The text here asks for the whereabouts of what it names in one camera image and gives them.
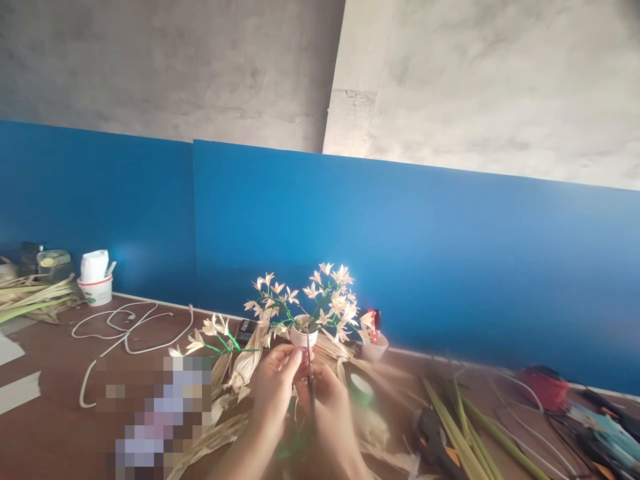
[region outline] wooden table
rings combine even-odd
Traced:
[[[38,323],[30,327],[9,334],[8,338],[18,342],[25,350],[25,355],[0,366],[0,386],[6,385],[32,373],[41,371],[40,389],[41,396],[20,407],[0,415],[0,432],[3,435],[0,448],[0,479],[88,479],[104,478],[107,476],[105,468],[104,450],[105,432],[122,432],[126,422],[133,418],[133,410],[121,412],[120,415],[110,415],[109,412],[98,412],[94,409],[82,409],[78,405],[80,386],[86,368],[100,353],[112,344],[112,340],[95,338],[74,339],[71,337],[71,329],[87,316],[99,311],[116,309],[132,300],[123,297],[114,297],[114,300],[104,307],[82,307],[68,311],[61,315],[61,325],[48,325]],[[131,310],[136,314],[144,314],[149,309],[148,305],[136,305]],[[182,331],[189,322],[189,312],[160,306],[156,313],[170,311],[173,317],[161,317],[136,330],[132,335],[131,345],[134,348],[144,349],[154,345],[166,343]],[[195,326],[200,328],[206,314],[195,314]],[[86,322],[78,330],[78,334],[100,333],[113,335],[113,330],[105,325],[106,315]],[[232,322],[234,331],[238,322]],[[179,342],[184,349],[187,344],[186,335]],[[156,350],[142,355],[129,355],[124,347],[119,345],[108,356],[106,362],[107,374],[109,365],[127,365],[134,372],[135,382],[141,386],[140,391],[152,388],[152,384],[158,380],[158,369],[154,362],[161,361],[167,356],[166,349]],[[414,395],[426,400],[424,388],[419,381],[419,376],[427,373],[433,376],[435,372],[443,375],[449,374],[449,366],[446,363],[432,360],[426,357],[410,356],[402,353],[387,352],[384,362],[393,365],[410,374],[408,377],[400,376],[394,381],[400,389],[406,389]],[[87,389],[87,400],[92,401],[98,394],[99,379],[105,372],[92,375]],[[514,434],[536,448],[544,458],[556,465],[561,471],[560,464],[541,448],[532,437],[524,431],[516,422],[509,418],[501,409],[501,404],[487,386],[486,379],[477,370],[470,370],[460,377],[463,384],[463,392],[484,412],[492,415],[495,411],[504,420],[508,428]],[[500,382],[499,386],[505,395],[512,398],[520,398],[519,393],[508,382]],[[377,392],[377,408],[383,418],[389,424],[390,431],[397,448],[402,447],[402,436],[409,442],[411,438],[411,412],[404,410],[398,402],[384,392]],[[623,399],[615,399],[616,403],[627,405],[630,411],[637,409],[636,404]],[[242,402],[238,408],[250,408],[251,400]],[[132,409],[139,408],[139,398],[132,401]],[[514,407],[526,424],[535,428],[554,444],[570,461],[575,464],[578,472],[585,472],[584,466],[566,449],[555,434],[550,430],[544,418],[534,411]],[[224,421],[235,412],[226,412],[221,419]],[[481,436],[485,440],[488,449],[506,479],[526,479],[524,472],[500,446],[484,432]],[[212,466],[225,449],[208,455],[192,465],[185,472],[183,478],[204,479],[211,471]],[[365,457],[370,467],[383,479],[404,479],[406,473],[401,473],[390,468],[386,463]],[[308,480],[313,478],[328,478],[327,462],[317,455],[309,456],[310,465],[306,465],[305,473],[296,473]],[[271,474],[274,478],[281,478],[274,465]]]

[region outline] electric cord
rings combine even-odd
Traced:
[[[116,325],[113,325],[110,320],[118,313],[120,312],[126,312],[129,313],[129,317],[127,318],[128,320],[133,320],[135,318],[135,314],[133,312],[131,312],[130,310],[126,310],[127,307],[130,307],[132,305],[144,305],[144,304],[153,304],[154,307],[151,310],[148,310],[148,312],[146,312],[142,318],[140,320],[138,320],[136,323],[134,323],[130,328],[128,329],[123,329],[122,327],[118,327]],[[170,315],[173,316],[173,312],[165,312],[165,313],[160,313],[158,315],[154,315],[152,317],[148,317],[147,316],[153,312],[154,310],[156,310],[156,308],[158,308],[159,304],[156,302],[150,302],[150,301],[143,301],[143,302],[134,302],[134,303],[128,303],[126,305],[123,305],[122,307],[118,308],[118,310],[110,310],[110,311],[106,311],[106,312],[100,312],[100,313],[96,313],[88,318],[85,318],[84,320],[82,320],[80,323],[78,323],[73,330],[71,331],[71,336],[74,338],[88,338],[88,337],[96,337],[96,338],[100,338],[100,339],[105,339],[105,340],[110,340],[110,339],[116,339],[118,338],[119,340],[116,341],[112,346],[110,346],[107,350],[105,350],[104,352],[102,352],[102,354],[100,354],[98,356],[98,358],[104,357],[106,354],[108,354],[111,350],[113,350],[114,348],[116,348],[116,346],[118,346],[120,343],[124,342],[125,343],[125,350],[130,354],[130,355],[138,355],[139,353],[146,353],[146,352],[150,352],[153,350],[158,350],[160,348],[164,348],[164,347],[168,347],[172,344],[174,344],[176,341],[178,341],[192,326],[193,326],[193,307],[191,305],[189,305],[189,313],[191,314],[191,320],[189,322],[189,326],[187,328],[185,328],[180,334],[178,334],[178,336],[176,336],[176,338],[174,338],[173,340],[171,340],[168,343],[164,343],[162,345],[157,345],[155,347],[149,348],[149,349],[145,349],[145,350],[139,350],[139,351],[132,351],[129,348],[129,336],[131,334],[131,332],[138,326],[142,325],[144,322],[152,320],[154,318],[158,318],[158,317],[162,317],[164,315]],[[94,333],[90,333],[88,335],[76,335],[76,330],[77,328],[82,325],[84,322],[86,322],[87,320],[90,320],[94,317],[97,317],[98,315],[102,315],[104,313],[110,313],[109,318],[107,318],[107,324],[119,331],[122,331],[122,333],[114,336],[114,337],[104,337],[102,335],[98,335],[98,334],[94,334]],[[95,360],[93,360],[91,362],[91,364],[89,365],[89,367],[87,368],[87,371],[85,372],[85,376],[84,379],[82,380],[82,386],[80,387],[80,396],[79,396],[79,404],[82,408],[84,409],[88,409],[88,408],[92,408],[95,407],[95,402],[94,403],[86,403],[85,402],[85,392],[87,390],[87,384],[89,382],[89,376],[91,375],[91,371],[93,370],[98,358],[96,358]]]

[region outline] concrete wall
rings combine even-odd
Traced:
[[[324,153],[640,189],[637,0],[347,0]]]
[[[0,117],[322,148],[344,0],[4,0]]]

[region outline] blue wall panel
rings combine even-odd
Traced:
[[[196,302],[192,144],[4,121],[0,145],[0,252],[108,249],[114,291]]]
[[[349,266],[392,345],[640,393],[640,192],[194,142],[200,306]]]

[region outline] wire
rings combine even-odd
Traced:
[[[558,471],[554,466],[552,466],[551,464],[549,464],[549,462],[547,462],[546,460],[544,460],[544,458],[542,458],[540,455],[538,455],[531,447],[527,446],[526,443],[522,442],[522,440],[520,440],[518,437],[516,437],[514,434],[512,434],[506,427],[503,427],[502,424],[500,424],[500,422],[498,422],[495,419],[492,419],[490,417],[488,417],[489,420],[491,420],[496,427],[500,427],[502,430],[504,430],[504,432],[506,434],[508,434],[511,438],[513,438],[513,440],[515,440],[517,443],[520,444],[520,446],[522,446],[522,448],[528,450],[528,452],[530,452],[532,455],[536,456],[536,458],[538,458],[538,460],[540,460],[542,463],[544,463],[548,468],[550,468],[551,470],[553,470],[554,473],[556,473],[557,475],[560,476],[560,478],[562,478],[562,480],[570,480],[570,478],[568,478],[566,475],[564,475],[562,472]]]
[[[508,378],[509,380],[512,380],[522,386],[526,385],[522,382],[520,382],[520,380],[516,380],[512,377],[509,377],[508,375],[504,375],[499,373],[500,375]],[[496,396],[498,397],[498,399],[500,400],[500,402],[502,402],[502,405],[504,405],[504,407],[506,408],[506,410],[511,414],[511,416],[516,420],[516,422],[518,422],[518,424],[520,424],[522,427],[526,428],[526,430],[528,430],[529,432],[531,432],[532,434],[534,434],[536,437],[538,437],[540,440],[542,440],[542,442],[544,442],[550,449],[552,452],[554,452],[555,456],[560,459],[562,461],[562,463],[564,463],[567,467],[567,470],[570,472],[570,474],[572,474],[574,477],[577,477],[578,474],[575,471],[575,469],[573,468],[572,464],[570,464],[570,462],[564,458],[564,456],[558,451],[557,448],[555,448],[551,442],[549,442],[546,438],[544,438],[542,435],[540,435],[540,433],[536,432],[536,430],[532,429],[530,426],[528,426],[526,423],[524,423],[522,420],[520,420],[520,418],[518,418],[518,416],[515,414],[515,412],[510,408],[510,406],[508,406],[507,402],[505,401],[504,397],[502,396],[502,394],[498,391],[498,389],[496,388],[493,379],[489,377],[489,375],[485,372],[485,376],[487,378],[487,380],[489,381],[489,384],[493,390],[493,392],[496,394]],[[533,392],[533,390],[529,389],[531,391],[531,393],[533,394],[533,397],[535,398],[536,402],[538,403],[538,406],[541,409],[541,413],[544,417],[546,417],[545,414],[545,410],[544,408],[542,408],[542,404],[540,403],[540,400],[538,399],[538,397],[536,396],[536,394]]]
[[[140,320],[138,320],[135,324],[133,324],[133,326],[131,326],[129,329],[123,329],[122,327],[118,327],[116,325],[113,325],[110,320],[118,313],[120,312],[126,312],[129,313],[129,317],[127,318],[128,320],[133,320],[135,318],[135,314],[130,311],[130,310],[126,310],[127,307],[130,307],[132,305],[144,305],[144,304],[148,304],[151,303],[154,305],[154,307],[151,310],[148,310],[148,312],[146,312],[142,318]],[[178,336],[176,338],[174,338],[173,340],[171,340],[168,343],[162,344],[162,345],[157,345],[156,347],[152,347],[149,349],[145,349],[145,350],[139,350],[139,351],[132,351],[129,348],[129,336],[131,334],[131,332],[138,326],[142,325],[144,322],[152,320],[154,318],[158,318],[158,317],[162,317],[164,315],[170,315],[173,316],[172,312],[165,312],[165,313],[160,313],[158,315],[154,315],[152,317],[147,318],[147,316],[153,312],[154,310],[156,310],[156,308],[158,308],[159,304],[156,302],[151,302],[151,301],[142,301],[142,302],[134,302],[134,303],[128,303],[126,305],[123,305],[122,307],[118,308],[118,310],[110,310],[110,311],[106,311],[106,312],[100,312],[100,313],[96,313],[90,317],[85,318],[84,320],[82,320],[80,323],[78,323],[73,330],[71,331],[71,336],[74,338],[88,338],[88,337],[96,337],[96,338],[100,338],[100,339],[104,339],[104,340],[111,340],[111,339],[116,339],[118,338],[119,340],[117,342],[115,342],[112,346],[110,346],[108,349],[106,349],[104,352],[102,352],[102,354],[100,354],[98,356],[98,358],[104,357],[106,354],[108,354],[111,350],[113,350],[114,348],[116,348],[116,346],[118,346],[120,343],[124,342],[125,343],[125,349],[126,351],[131,354],[131,355],[138,355],[139,353],[146,353],[146,352],[150,352],[152,350],[158,350],[160,348],[164,348],[164,347],[168,347],[169,345],[174,344],[176,341],[178,341],[180,339],[180,337],[182,337],[192,326],[193,326],[193,307],[191,305],[189,305],[189,313],[191,314],[191,320],[189,322],[189,326],[187,328],[185,328],[184,330],[182,330],[182,332],[180,334],[178,334]],[[94,317],[97,317],[98,315],[102,315],[104,313],[110,313],[109,318],[107,318],[107,324],[108,326],[121,331],[122,333],[114,336],[114,337],[104,337],[102,335],[98,335],[95,333],[90,333],[88,335],[76,335],[75,331],[77,330],[77,328],[82,325],[84,322],[86,322],[87,320],[90,320]],[[82,380],[82,386],[80,387],[80,397],[79,397],[79,404],[82,408],[88,409],[88,408],[92,408],[95,407],[95,402],[94,403],[86,403],[85,402],[85,392],[87,390],[87,384],[89,382],[89,376],[91,375],[91,371],[93,370],[98,358],[96,358],[94,361],[91,362],[91,364],[89,365],[89,367],[87,368],[87,371],[85,372],[85,377]]]

